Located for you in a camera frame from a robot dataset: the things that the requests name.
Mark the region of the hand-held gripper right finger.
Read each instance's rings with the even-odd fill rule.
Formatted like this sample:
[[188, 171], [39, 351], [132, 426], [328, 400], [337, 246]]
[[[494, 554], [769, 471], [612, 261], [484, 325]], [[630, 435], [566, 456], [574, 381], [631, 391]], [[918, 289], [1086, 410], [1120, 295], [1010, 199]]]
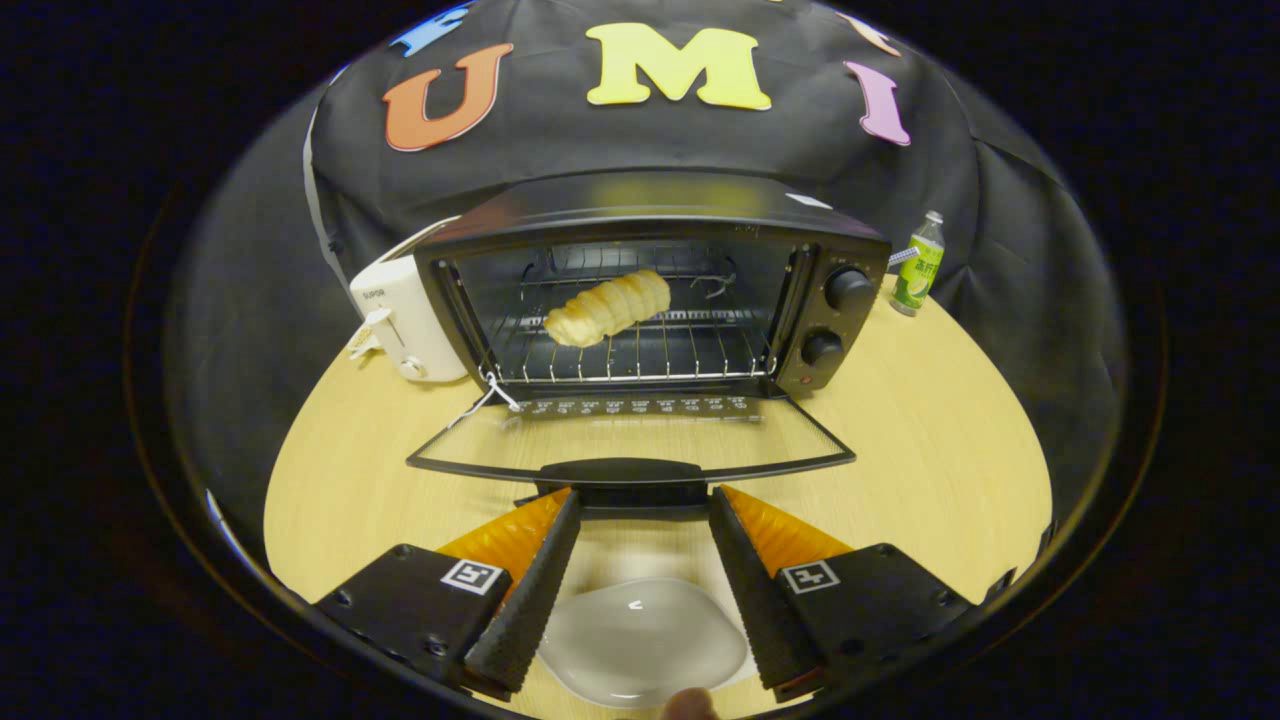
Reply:
[[759, 678], [780, 702], [869, 687], [973, 609], [893, 544], [855, 550], [728, 486], [708, 510]]

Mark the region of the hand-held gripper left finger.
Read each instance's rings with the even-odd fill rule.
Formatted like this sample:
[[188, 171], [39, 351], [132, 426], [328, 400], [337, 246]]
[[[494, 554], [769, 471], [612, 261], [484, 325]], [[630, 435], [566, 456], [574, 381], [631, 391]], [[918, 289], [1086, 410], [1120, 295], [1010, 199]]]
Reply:
[[541, 643], [581, 516], [581, 495], [563, 488], [439, 550], [397, 544], [317, 607], [420, 675], [507, 701]]

